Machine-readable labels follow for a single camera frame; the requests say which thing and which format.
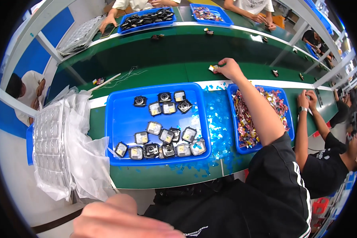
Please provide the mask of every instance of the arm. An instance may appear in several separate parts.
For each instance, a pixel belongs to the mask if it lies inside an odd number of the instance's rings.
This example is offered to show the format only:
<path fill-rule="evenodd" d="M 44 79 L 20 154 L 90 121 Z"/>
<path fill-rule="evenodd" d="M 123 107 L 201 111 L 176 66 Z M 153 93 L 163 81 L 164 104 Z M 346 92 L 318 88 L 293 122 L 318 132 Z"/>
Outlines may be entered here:
<path fill-rule="evenodd" d="M 306 90 L 298 97 L 298 106 L 308 108 L 308 98 L 305 96 Z M 308 133 L 307 133 L 307 112 L 301 111 L 299 114 L 299 121 L 296 130 L 295 140 L 295 155 L 296 162 L 299 165 L 300 172 L 303 171 L 305 162 L 308 158 Z"/>
<path fill-rule="evenodd" d="M 117 8 L 113 8 L 108 12 L 107 17 L 102 21 L 102 23 L 100 24 L 99 30 L 100 32 L 102 32 L 102 34 L 105 32 L 106 26 L 110 23 L 114 24 L 115 27 L 118 26 L 118 24 L 115 21 L 115 16 L 118 14 L 118 9 Z"/>
<path fill-rule="evenodd" d="M 318 101 L 318 98 L 316 97 L 316 94 L 313 90 L 308 90 L 305 94 L 307 96 L 309 96 L 309 98 L 310 98 L 309 109 L 311 110 L 311 112 L 313 114 L 313 119 L 315 121 L 317 129 L 318 129 L 321 137 L 325 141 L 330 130 L 329 130 L 327 124 L 324 122 L 324 119 L 322 118 L 320 113 L 316 110 L 316 103 Z"/>
<path fill-rule="evenodd" d="M 177 7 L 179 5 L 179 3 L 181 3 L 181 0 L 175 0 L 175 1 L 170 1 L 170 0 L 148 0 L 148 2 L 153 7 L 161 7 L 161 6 Z"/>
<path fill-rule="evenodd" d="M 219 67 L 217 71 L 238 85 L 251 114 L 262 146 L 269 145 L 274 140 L 283 136 L 285 130 L 276 112 L 243 75 L 237 62 L 231 58 L 224 58 L 219 62 L 219 65 L 222 64 L 226 65 Z"/>
<path fill-rule="evenodd" d="M 258 15 L 254 15 L 254 14 L 248 12 L 248 11 L 242 10 L 239 7 L 234 6 L 233 0 L 225 0 L 224 9 L 230 10 L 232 12 L 235 12 L 235 13 L 241 15 L 241 16 L 245 16 L 245 17 L 247 17 L 247 18 L 249 18 L 249 19 L 251 19 L 251 20 L 253 20 L 253 21 L 257 22 L 257 23 L 264 22 L 265 24 L 267 24 L 267 20 L 263 16 L 261 16 L 259 14 Z"/>

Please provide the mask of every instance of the blue plastic tray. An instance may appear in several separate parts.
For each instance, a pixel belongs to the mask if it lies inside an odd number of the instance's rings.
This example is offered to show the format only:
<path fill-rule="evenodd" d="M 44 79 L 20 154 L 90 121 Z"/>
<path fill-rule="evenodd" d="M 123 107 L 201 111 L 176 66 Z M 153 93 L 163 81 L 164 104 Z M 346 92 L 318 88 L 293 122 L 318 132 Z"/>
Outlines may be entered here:
<path fill-rule="evenodd" d="M 164 92 L 171 92 L 172 97 L 175 91 L 184 90 L 187 100 L 189 100 L 193 107 L 186 114 L 181 114 L 177 111 L 171 115 L 160 114 L 155 117 L 151 116 L 148 111 L 148 104 L 157 101 L 157 94 Z M 135 107 L 133 100 L 136 96 L 147 97 L 147 106 Z M 199 124 L 191 125 L 193 117 L 199 115 Z M 133 88 L 129 90 L 117 91 L 111 93 L 107 98 L 106 116 L 105 116 L 105 136 L 109 136 L 109 148 L 114 150 L 114 147 L 122 141 L 129 147 L 136 146 L 134 134 L 136 132 L 145 131 L 149 121 L 157 121 L 162 124 L 162 127 L 169 129 L 171 127 L 181 128 L 181 133 L 188 126 L 192 128 L 201 128 L 201 132 L 197 131 L 197 137 L 202 137 L 205 140 L 206 152 L 202 155 L 191 155 L 186 157 L 174 157 L 169 159 L 141 159 L 133 160 L 128 156 L 128 151 L 122 159 L 114 157 L 109 150 L 106 150 L 106 156 L 109 157 L 109 162 L 113 166 L 148 166 L 160 164 L 174 164 L 186 163 L 198 160 L 207 159 L 212 152 L 210 143 L 210 134 L 206 117 L 205 102 L 202 88 L 197 83 L 176 83 L 150 86 L 145 88 Z M 162 145 L 162 141 L 158 136 L 148 134 L 148 143 L 157 143 Z M 186 143 L 180 138 L 177 144 Z"/>
<path fill-rule="evenodd" d="M 27 161 L 28 165 L 33 165 L 33 124 L 27 129 Z"/>
<path fill-rule="evenodd" d="M 157 12 L 159 11 L 160 9 L 166 9 L 167 7 L 165 8 L 152 8 L 152 9 L 149 9 L 149 10 L 145 10 L 145 11 L 140 11 L 140 12 L 134 12 L 134 13 L 130 13 L 130 14 L 127 14 L 127 15 L 124 15 L 123 19 L 122 19 L 122 22 L 120 22 L 119 26 L 118 26 L 118 33 L 119 34 L 125 34 L 125 33 L 128 33 L 128 32 L 132 32 L 132 31 L 138 31 L 140 29 L 144 29 L 144 28 L 150 28 L 150 27 L 155 27 L 155 26 L 161 26 L 161 25 L 169 25 L 169 24 L 172 24 L 173 22 L 175 22 L 177 20 L 176 18 L 176 14 L 172 16 L 172 21 L 162 21 L 162 22 L 157 22 L 157 23 L 151 23 L 151 24 L 148 24 L 148 25 L 144 25 L 144 26 L 138 26 L 138 27 L 135 27 L 135 28 L 131 28 L 131 29 L 128 29 L 128 30 L 125 30 L 125 31 L 122 31 L 120 29 L 120 26 L 123 25 L 124 21 L 126 20 L 127 17 L 129 16 L 132 16 L 134 14 L 136 15 L 144 15 L 144 14 L 147 14 L 147 13 L 151 13 L 151 12 Z"/>
<path fill-rule="evenodd" d="M 291 140 L 294 140 L 295 138 L 295 131 L 294 131 L 294 124 L 292 123 L 292 116 L 291 116 L 291 111 L 290 111 L 290 107 L 288 105 L 288 100 L 287 100 L 287 96 L 286 93 L 284 92 L 284 90 L 282 88 L 274 88 L 274 87 L 268 87 L 268 86 L 261 86 L 261 85 L 255 85 L 255 87 L 262 87 L 264 88 L 265 91 L 272 91 L 272 90 L 279 90 L 280 93 L 278 93 L 278 96 L 283 100 L 283 103 L 286 104 L 288 106 L 288 111 L 286 112 L 286 118 L 287 118 L 287 123 L 288 126 L 290 127 L 290 130 L 288 131 L 288 135 L 290 136 Z M 230 106 L 231 106 L 231 113 L 233 114 L 233 124 L 234 124 L 234 134 L 235 134 L 235 145 L 236 145 L 236 149 L 237 152 L 244 155 L 244 154 L 250 154 L 250 153 L 254 153 L 257 152 L 258 150 L 260 150 L 262 148 L 262 144 L 259 142 L 256 146 L 252 147 L 252 148 L 240 148 L 239 147 L 239 135 L 238 135 L 238 117 L 236 115 L 235 112 L 235 108 L 234 108 L 234 101 L 233 101 L 233 97 L 231 96 L 232 94 L 235 94 L 237 92 L 238 86 L 234 83 L 229 84 L 228 88 L 227 88 L 227 94 L 229 96 L 229 102 L 230 102 Z"/>
<path fill-rule="evenodd" d="M 311 55 L 313 55 L 313 57 L 315 57 L 316 59 L 319 59 L 319 57 L 315 54 L 315 52 L 312 50 L 312 46 L 310 46 L 308 43 L 305 43 L 305 45 L 307 46 L 307 48 L 309 49 L 309 51 L 311 52 Z"/>
<path fill-rule="evenodd" d="M 224 25 L 224 26 L 230 26 L 230 25 L 234 25 L 233 21 L 230 19 L 230 17 L 226 14 L 226 12 L 220 8 L 220 7 L 216 7 L 216 6 L 212 6 L 212 5 L 204 5 L 204 4 L 194 4 L 194 3 L 191 3 L 190 4 L 190 8 L 192 9 L 192 13 L 194 12 L 194 9 L 195 7 L 207 7 L 209 8 L 209 10 L 214 13 L 214 15 L 217 15 L 217 16 L 220 16 L 222 17 L 222 19 L 224 20 L 223 22 L 221 21 L 211 21 L 211 20 L 201 20 L 201 19 L 198 19 L 196 17 L 195 14 L 193 14 L 193 17 L 196 19 L 196 21 L 198 22 L 203 22 L 203 23 L 206 23 L 206 24 L 217 24 L 217 25 Z"/>

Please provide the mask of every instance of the white t-shirt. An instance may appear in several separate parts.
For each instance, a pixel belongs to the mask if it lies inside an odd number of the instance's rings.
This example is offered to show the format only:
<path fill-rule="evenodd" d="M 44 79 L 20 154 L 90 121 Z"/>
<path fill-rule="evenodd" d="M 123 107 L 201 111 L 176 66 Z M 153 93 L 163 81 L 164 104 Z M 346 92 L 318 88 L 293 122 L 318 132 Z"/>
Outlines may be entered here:
<path fill-rule="evenodd" d="M 171 0 L 176 3 L 181 3 L 181 0 Z M 148 0 L 116 0 L 112 8 L 125 10 L 128 6 L 132 8 L 134 12 L 152 9 L 153 6 L 148 3 Z"/>
<path fill-rule="evenodd" d="M 263 9 L 268 12 L 274 12 L 271 0 L 234 0 L 234 6 L 254 15 L 257 15 Z"/>
<path fill-rule="evenodd" d="M 22 97 L 19 97 L 17 100 L 24 103 L 27 106 L 31 106 L 32 101 L 37 97 L 36 89 L 41 81 L 44 79 L 44 76 L 36 71 L 28 71 L 21 78 L 21 81 L 25 85 L 26 91 Z M 39 101 L 43 102 L 43 96 L 38 97 Z M 18 109 L 14 109 L 16 113 L 16 117 L 23 122 L 25 125 L 30 126 L 29 116 L 24 112 L 19 111 Z"/>

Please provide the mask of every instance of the smartwatch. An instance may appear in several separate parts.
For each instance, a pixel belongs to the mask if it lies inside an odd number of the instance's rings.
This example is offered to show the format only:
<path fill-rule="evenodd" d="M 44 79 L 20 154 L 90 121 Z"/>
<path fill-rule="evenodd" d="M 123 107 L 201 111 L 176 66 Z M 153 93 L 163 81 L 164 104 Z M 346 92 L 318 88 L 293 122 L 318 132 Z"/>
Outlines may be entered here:
<path fill-rule="evenodd" d="M 305 108 L 305 107 L 299 107 L 299 108 L 298 108 L 298 114 L 300 114 L 300 112 L 302 112 L 302 111 L 306 111 L 306 112 L 308 112 L 308 108 Z"/>

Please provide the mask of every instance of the hand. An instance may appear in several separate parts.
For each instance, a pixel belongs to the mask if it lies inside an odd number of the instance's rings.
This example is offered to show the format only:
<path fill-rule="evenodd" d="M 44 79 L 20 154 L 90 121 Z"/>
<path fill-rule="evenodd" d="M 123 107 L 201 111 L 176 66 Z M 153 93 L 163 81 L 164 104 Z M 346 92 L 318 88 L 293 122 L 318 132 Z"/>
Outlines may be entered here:
<path fill-rule="evenodd" d="M 117 24 L 116 21 L 115 21 L 114 16 L 113 16 L 113 15 L 108 15 L 108 16 L 102 21 L 102 23 L 100 24 L 100 27 L 99 27 L 99 30 L 100 30 L 100 32 L 101 32 L 102 34 L 105 32 L 106 26 L 107 26 L 108 24 L 110 24 L 110 23 L 114 24 L 115 27 L 118 26 L 118 24 Z"/>
<path fill-rule="evenodd" d="M 33 108 L 34 110 L 39 109 L 39 102 L 38 102 L 38 97 L 35 98 L 32 103 L 30 104 L 30 107 Z"/>
<path fill-rule="evenodd" d="M 276 25 L 274 25 L 272 22 L 268 23 L 267 26 L 270 31 L 274 31 L 276 29 Z"/>
<path fill-rule="evenodd" d="M 162 0 L 148 0 L 148 3 L 150 3 L 155 8 L 164 6 Z"/>
<path fill-rule="evenodd" d="M 306 90 L 304 89 L 303 92 L 299 94 L 298 107 L 309 107 L 309 99 L 307 98 L 307 96 L 305 96 L 305 92 Z"/>
<path fill-rule="evenodd" d="M 40 97 L 41 94 L 42 94 L 42 91 L 44 90 L 45 88 L 45 79 L 43 79 L 41 81 L 41 83 L 38 85 L 38 87 L 36 88 L 36 95 L 37 97 Z"/>
<path fill-rule="evenodd" d="M 262 15 L 252 15 L 251 19 L 257 23 L 264 23 L 267 25 L 267 20 Z"/>
<path fill-rule="evenodd" d="M 223 67 L 219 67 L 217 69 L 217 72 L 223 74 L 226 78 L 230 79 L 234 83 L 236 83 L 238 80 L 243 79 L 244 75 L 239 68 L 239 65 L 237 62 L 235 62 L 234 59 L 231 58 L 224 58 L 220 62 L 218 62 L 218 65 L 226 64 Z"/>
<path fill-rule="evenodd" d="M 310 98 L 310 100 L 308 100 L 309 109 L 316 110 L 316 102 L 318 101 L 318 98 L 316 97 L 315 92 L 313 90 L 308 90 L 305 95 Z"/>
<path fill-rule="evenodd" d="M 354 136 L 352 136 L 352 140 L 349 141 L 347 152 L 350 158 L 357 157 L 357 133 Z"/>
<path fill-rule="evenodd" d="M 185 238 L 168 223 L 139 216 L 135 200 L 127 194 L 116 194 L 106 202 L 86 205 L 74 219 L 73 227 L 70 238 Z"/>

